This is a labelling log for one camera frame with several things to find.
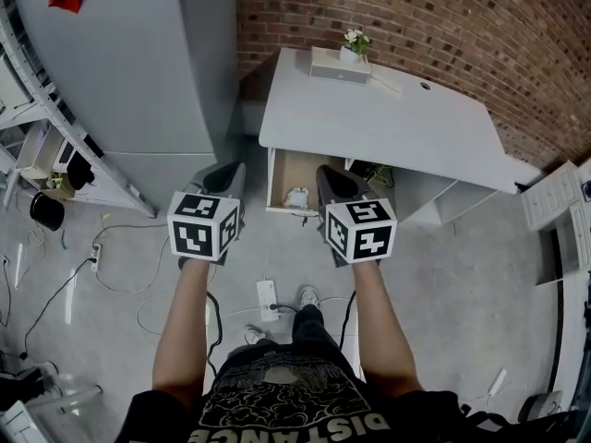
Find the sneaker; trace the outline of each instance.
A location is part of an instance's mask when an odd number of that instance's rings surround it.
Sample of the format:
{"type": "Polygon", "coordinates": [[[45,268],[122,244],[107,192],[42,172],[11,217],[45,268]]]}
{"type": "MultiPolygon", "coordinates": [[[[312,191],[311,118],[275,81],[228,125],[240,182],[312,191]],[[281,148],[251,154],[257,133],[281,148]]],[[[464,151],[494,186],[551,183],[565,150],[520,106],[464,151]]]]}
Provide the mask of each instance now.
{"type": "Polygon", "coordinates": [[[304,308],[306,305],[313,305],[320,308],[320,298],[316,289],[311,285],[305,285],[302,293],[299,295],[299,307],[304,308]]]}
{"type": "Polygon", "coordinates": [[[244,341],[247,344],[257,344],[259,340],[267,338],[267,333],[252,325],[246,325],[242,330],[244,332],[244,341]]]}

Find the electrical cable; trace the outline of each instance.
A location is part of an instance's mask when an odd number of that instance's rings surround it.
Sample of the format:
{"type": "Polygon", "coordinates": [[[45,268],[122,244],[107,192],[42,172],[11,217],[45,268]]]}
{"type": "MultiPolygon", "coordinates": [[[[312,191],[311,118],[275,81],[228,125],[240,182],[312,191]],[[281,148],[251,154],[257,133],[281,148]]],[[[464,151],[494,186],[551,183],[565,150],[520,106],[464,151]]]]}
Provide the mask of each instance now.
{"type": "Polygon", "coordinates": [[[347,305],[347,311],[344,314],[343,329],[341,331],[341,342],[339,344],[339,349],[341,351],[343,350],[343,344],[344,344],[344,332],[347,328],[347,323],[349,322],[349,316],[351,315],[351,306],[353,305],[353,301],[355,300],[356,295],[357,295],[357,292],[353,292],[353,295],[351,295],[351,298],[349,299],[349,304],[347,305]]]}
{"type": "Polygon", "coordinates": [[[8,274],[6,273],[6,259],[2,258],[2,270],[4,271],[4,280],[6,288],[8,289],[8,313],[6,314],[6,323],[2,321],[2,312],[0,311],[0,325],[4,328],[8,327],[8,320],[10,319],[10,309],[12,308],[12,292],[10,291],[10,284],[8,283],[8,274]]]}
{"type": "MultiPolygon", "coordinates": [[[[213,269],[211,269],[210,267],[210,271],[211,271],[211,275],[210,277],[208,277],[207,279],[207,284],[210,285],[210,282],[213,281],[213,277],[215,276],[215,271],[217,270],[217,266],[215,264],[211,264],[211,266],[213,266],[213,269]]],[[[146,331],[147,333],[149,333],[150,335],[153,336],[162,336],[161,333],[156,333],[155,331],[152,331],[151,329],[147,329],[146,327],[144,327],[141,322],[139,321],[139,312],[141,312],[141,309],[148,303],[151,302],[152,300],[158,298],[158,297],[165,297],[167,295],[174,295],[175,293],[173,292],[165,292],[165,293],[160,293],[158,295],[153,295],[152,297],[148,297],[146,300],[144,300],[141,304],[139,304],[138,309],[136,310],[136,324],[143,329],[144,331],[146,331]]]]}
{"type": "Polygon", "coordinates": [[[213,354],[213,350],[215,349],[215,347],[222,344],[222,340],[223,340],[222,317],[220,316],[220,304],[218,303],[217,299],[210,292],[207,292],[207,296],[210,297],[210,300],[213,302],[213,307],[215,308],[215,319],[218,324],[218,339],[214,343],[212,343],[210,346],[210,351],[207,353],[207,364],[210,365],[211,371],[213,371],[213,377],[218,377],[218,370],[215,368],[215,366],[211,362],[211,355],[213,354]]]}
{"type": "MultiPolygon", "coordinates": [[[[95,247],[97,245],[96,241],[101,237],[101,235],[108,231],[108,230],[113,230],[116,228],[133,228],[133,229],[145,229],[145,228],[163,228],[165,226],[168,226],[166,224],[161,224],[161,225],[111,225],[111,226],[106,226],[104,227],[92,240],[92,244],[91,247],[95,247]]],[[[113,287],[111,287],[110,285],[106,284],[105,282],[103,282],[101,280],[101,278],[99,277],[99,271],[97,270],[94,273],[94,277],[96,278],[97,282],[102,285],[104,288],[108,289],[111,292],[114,293],[128,293],[128,294],[136,294],[136,293],[142,293],[145,290],[149,289],[150,287],[152,287],[152,285],[156,282],[156,278],[158,277],[158,272],[160,271],[160,267],[162,265],[163,262],[163,253],[164,253],[164,248],[166,247],[166,244],[168,243],[168,241],[170,240],[170,237],[167,235],[166,238],[164,239],[163,245],[160,248],[160,254],[158,256],[158,264],[156,266],[156,270],[154,271],[154,275],[151,278],[151,281],[148,283],[148,285],[146,285],[145,287],[137,290],[137,291],[118,291],[116,289],[114,289],[113,287]]]]}
{"type": "Polygon", "coordinates": [[[39,255],[39,257],[37,257],[34,261],[32,261],[29,266],[25,269],[25,271],[22,273],[22,275],[16,279],[16,283],[15,283],[15,289],[17,289],[20,286],[20,283],[22,282],[22,280],[25,278],[25,276],[27,275],[27,273],[30,271],[30,269],[32,268],[33,264],[41,261],[44,256],[45,256],[45,240],[47,239],[47,235],[45,234],[45,230],[39,225],[39,223],[37,223],[34,219],[32,219],[31,217],[28,217],[27,215],[25,215],[21,210],[20,207],[18,206],[18,194],[19,192],[16,193],[15,195],[15,207],[17,209],[17,212],[20,213],[20,215],[27,219],[27,220],[31,220],[33,223],[35,223],[35,226],[37,227],[37,229],[42,233],[43,239],[41,239],[34,230],[28,230],[27,231],[27,245],[29,246],[34,246],[34,247],[40,247],[42,249],[41,254],[39,255]],[[33,237],[37,240],[37,244],[34,244],[31,239],[30,236],[33,235],[33,237]]]}
{"type": "Polygon", "coordinates": [[[267,260],[265,261],[265,270],[262,272],[262,279],[264,281],[267,280],[267,268],[269,267],[269,257],[271,256],[271,243],[272,243],[272,233],[273,230],[275,229],[275,227],[273,226],[272,230],[271,230],[271,239],[269,240],[269,249],[267,250],[267,260]]]}
{"type": "Polygon", "coordinates": [[[45,307],[43,308],[43,310],[41,311],[41,313],[39,314],[39,316],[37,317],[37,319],[35,320],[35,323],[33,323],[32,327],[29,328],[29,331],[27,331],[27,333],[25,334],[25,351],[23,353],[20,354],[19,358],[22,359],[23,361],[25,359],[27,359],[27,357],[29,357],[28,354],[28,346],[27,346],[27,338],[29,337],[30,333],[35,329],[35,327],[37,326],[37,324],[39,323],[39,321],[41,320],[43,314],[45,313],[45,310],[47,310],[47,307],[49,306],[49,304],[52,303],[52,301],[57,297],[57,295],[62,292],[64,290],[64,288],[70,283],[70,281],[72,279],[74,279],[77,275],[78,272],[82,269],[82,267],[87,263],[87,262],[94,262],[96,259],[92,258],[92,257],[87,257],[86,259],[84,259],[84,261],[76,268],[74,274],[72,274],[72,276],[66,281],[64,282],[64,284],[57,289],[57,291],[55,291],[55,293],[51,296],[51,298],[47,301],[47,303],[45,304],[45,307]]]}
{"type": "Polygon", "coordinates": [[[283,305],[283,304],[271,304],[269,305],[269,308],[271,310],[279,310],[280,308],[289,308],[290,310],[293,310],[294,312],[297,313],[297,310],[295,308],[293,308],[290,305],[283,305]]]}

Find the white cabinet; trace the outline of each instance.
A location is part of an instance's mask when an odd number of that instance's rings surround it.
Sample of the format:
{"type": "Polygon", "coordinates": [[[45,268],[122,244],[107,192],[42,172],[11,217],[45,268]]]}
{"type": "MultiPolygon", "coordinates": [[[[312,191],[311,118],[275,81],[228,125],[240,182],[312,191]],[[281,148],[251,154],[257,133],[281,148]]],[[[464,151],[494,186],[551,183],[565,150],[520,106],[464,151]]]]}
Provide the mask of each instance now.
{"type": "Polygon", "coordinates": [[[557,171],[522,194],[527,224],[532,231],[553,223],[574,202],[583,200],[579,188],[577,168],[566,162],[557,171]]]}
{"type": "Polygon", "coordinates": [[[589,228],[583,213],[583,205],[576,202],[571,205],[571,220],[573,221],[574,240],[578,256],[580,270],[591,269],[591,241],[589,239],[589,228]]]}

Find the white cable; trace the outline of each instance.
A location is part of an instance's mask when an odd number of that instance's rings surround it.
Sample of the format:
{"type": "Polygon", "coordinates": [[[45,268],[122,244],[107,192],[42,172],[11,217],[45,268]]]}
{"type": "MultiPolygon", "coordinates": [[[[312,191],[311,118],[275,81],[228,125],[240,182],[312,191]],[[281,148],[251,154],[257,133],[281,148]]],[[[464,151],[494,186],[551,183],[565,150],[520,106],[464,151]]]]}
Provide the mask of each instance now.
{"type": "Polygon", "coordinates": [[[25,276],[27,275],[27,273],[30,271],[30,268],[33,266],[33,264],[35,264],[36,262],[39,262],[43,259],[43,257],[45,256],[45,240],[47,238],[46,234],[45,234],[45,230],[39,225],[39,223],[37,223],[35,220],[33,220],[31,217],[26,216],[22,211],[20,211],[20,208],[18,207],[18,194],[19,192],[16,193],[15,195],[15,207],[17,208],[17,212],[20,213],[20,215],[27,219],[27,220],[31,220],[33,223],[35,223],[35,226],[37,227],[37,229],[42,233],[43,235],[43,239],[41,239],[34,230],[28,230],[27,231],[27,245],[29,246],[33,246],[33,247],[40,247],[41,250],[41,254],[39,255],[39,257],[37,257],[34,261],[32,261],[29,266],[25,269],[25,272],[23,272],[22,276],[20,276],[20,278],[17,278],[18,280],[15,281],[15,289],[18,288],[18,286],[20,285],[20,283],[22,282],[22,280],[25,278],[25,276]],[[34,244],[31,239],[30,236],[33,235],[33,237],[37,240],[37,244],[34,244]]]}
{"type": "Polygon", "coordinates": [[[160,271],[160,266],[162,265],[163,262],[163,252],[164,252],[164,248],[166,247],[166,243],[168,243],[168,240],[170,239],[169,236],[166,236],[166,238],[164,239],[163,245],[160,248],[160,255],[158,255],[158,266],[156,267],[156,270],[154,271],[154,275],[151,278],[151,281],[148,285],[146,285],[145,287],[143,287],[142,289],[139,289],[138,291],[117,291],[116,289],[113,289],[112,287],[108,286],[107,284],[105,284],[103,281],[101,281],[99,279],[99,271],[95,271],[94,272],[94,277],[96,278],[96,280],[98,281],[98,283],[100,285],[102,285],[104,288],[108,289],[111,292],[114,293],[128,293],[128,294],[136,294],[136,293],[142,293],[144,292],[146,289],[152,287],[152,285],[156,282],[156,277],[158,277],[158,272],[160,271]]]}
{"type": "MultiPolygon", "coordinates": [[[[213,274],[211,275],[211,277],[208,279],[208,284],[211,282],[211,280],[213,279],[213,276],[215,275],[215,264],[213,265],[213,274]]],[[[147,329],[146,327],[144,327],[140,322],[139,322],[139,312],[141,310],[141,308],[143,306],[145,306],[149,301],[158,298],[158,297],[164,297],[165,295],[172,295],[173,293],[161,293],[160,295],[154,295],[146,300],[144,300],[138,307],[138,310],[136,311],[136,323],[138,324],[138,326],[143,329],[144,331],[148,332],[150,335],[154,335],[154,336],[162,336],[162,334],[160,333],[154,333],[153,331],[147,329]]],[[[344,298],[344,297],[328,297],[326,299],[322,299],[320,300],[320,303],[324,303],[324,302],[329,302],[331,300],[345,300],[346,302],[348,302],[350,299],[344,298]]],[[[240,315],[240,314],[246,314],[248,312],[259,312],[260,311],[260,307],[253,307],[253,308],[247,308],[245,310],[238,310],[237,312],[232,312],[229,313],[228,315],[224,315],[221,319],[222,320],[226,320],[229,317],[233,317],[235,315],[240,315]]],[[[295,312],[282,312],[280,315],[291,315],[294,314],[295,312]]]]}
{"type": "MultiPolygon", "coordinates": [[[[215,264],[210,264],[209,277],[207,279],[207,284],[208,285],[210,284],[211,281],[213,281],[213,277],[215,276],[215,271],[216,270],[217,270],[217,266],[215,264]]],[[[155,333],[154,331],[151,331],[150,329],[147,329],[146,327],[144,327],[141,324],[141,322],[139,321],[139,312],[141,312],[141,309],[143,308],[143,306],[145,306],[148,302],[151,302],[152,300],[157,299],[158,297],[165,297],[166,295],[173,295],[173,294],[174,294],[173,292],[159,293],[158,295],[153,295],[152,297],[148,297],[141,304],[139,304],[139,307],[136,310],[136,323],[138,324],[138,326],[141,329],[143,329],[144,331],[146,331],[147,333],[149,333],[150,335],[153,335],[153,336],[162,336],[161,333],[155,333]]]]}
{"type": "Polygon", "coordinates": [[[267,260],[265,261],[265,270],[262,272],[262,279],[264,281],[267,280],[267,268],[269,267],[269,257],[271,256],[271,243],[272,243],[272,230],[271,230],[271,239],[269,240],[269,249],[267,250],[267,260]]]}

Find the open drawer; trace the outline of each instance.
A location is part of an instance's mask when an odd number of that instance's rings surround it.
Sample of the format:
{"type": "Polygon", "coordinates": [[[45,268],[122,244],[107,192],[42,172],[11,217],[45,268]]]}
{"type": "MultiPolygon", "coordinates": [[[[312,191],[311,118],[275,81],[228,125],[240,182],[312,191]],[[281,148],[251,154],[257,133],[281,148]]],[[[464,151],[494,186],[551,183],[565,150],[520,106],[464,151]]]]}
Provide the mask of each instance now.
{"type": "Polygon", "coordinates": [[[323,164],[343,169],[344,159],[323,154],[269,148],[268,164],[267,210],[316,216],[318,215],[316,171],[323,164]],[[287,195],[295,188],[308,190],[308,208],[306,210],[288,208],[284,205],[287,195]]]}

